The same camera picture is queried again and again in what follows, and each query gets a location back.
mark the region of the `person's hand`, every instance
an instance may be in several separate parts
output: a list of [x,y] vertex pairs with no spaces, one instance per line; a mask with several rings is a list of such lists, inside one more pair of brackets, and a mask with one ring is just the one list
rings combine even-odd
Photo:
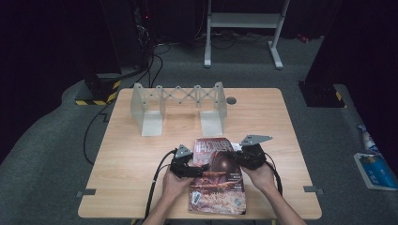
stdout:
[[178,178],[170,171],[170,166],[167,167],[166,174],[163,177],[163,196],[175,200],[184,188],[193,180],[193,178],[182,177]]
[[270,189],[276,189],[274,173],[267,164],[264,163],[261,167],[257,168],[254,171],[251,171],[244,167],[241,168],[242,171],[249,175],[254,186],[259,190],[266,191]]

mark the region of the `book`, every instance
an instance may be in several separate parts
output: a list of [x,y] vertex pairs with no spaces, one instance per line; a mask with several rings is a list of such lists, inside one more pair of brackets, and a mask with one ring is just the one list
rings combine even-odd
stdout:
[[203,138],[195,141],[193,166],[209,164],[209,170],[190,184],[190,212],[246,214],[242,171],[231,157],[233,151],[232,144],[225,138]]
[[386,160],[380,155],[354,155],[360,174],[369,189],[397,190],[398,181]]

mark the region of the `person's right hand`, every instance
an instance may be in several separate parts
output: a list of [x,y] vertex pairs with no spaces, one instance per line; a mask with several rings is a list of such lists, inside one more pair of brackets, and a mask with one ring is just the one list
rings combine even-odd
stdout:
[[241,167],[242,171],[249,175],[254,186],[261,191],[276,189],[273,170],[266,164],[251,171],[247,168]]

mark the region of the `black metal base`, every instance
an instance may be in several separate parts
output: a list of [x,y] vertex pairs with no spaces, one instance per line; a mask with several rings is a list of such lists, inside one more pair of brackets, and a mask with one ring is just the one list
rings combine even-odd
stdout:
[[96,91],[90,91],[86,83],[82,85],[75,98],[77,105],[106,105],[110,104],[116,97],[120,81],[100,83]]
[[298,83],[301,94],[308,107],[323,108],[343,108],[345,103],[342,96],[331,86],[322,86],[317,84]]

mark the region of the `wooden table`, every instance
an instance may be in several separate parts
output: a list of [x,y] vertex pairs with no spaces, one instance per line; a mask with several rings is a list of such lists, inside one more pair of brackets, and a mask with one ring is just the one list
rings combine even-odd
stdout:
[[[283,96],[274,88],[224,88],[225,96],[237,99],[228,105],[223,137],[240,143],[247,134],[270,135],[262,142],[270,154],[283,182],[283,196],[304,219],[322,215],[318,199],[303,187],[312,186],[304,158]],[[166,102],[161,136],[142,137],[138,124],[130,116],[132,89],[120,91],[84,195],[79,216],[82,218],[143,218],[153,175],[164,155],[181,143],[191,150],[195,139],[202,138],[199,112],[193,101],[182,105]],[[170,163],[171,157],[165,160]],[[161,171],[152,206],[161,196]],[[268,200],[243,176],[247,214],[239,216],[200,215],[188,212],[188,189],[176,201],[168,218],[267,219],[276,218]]]

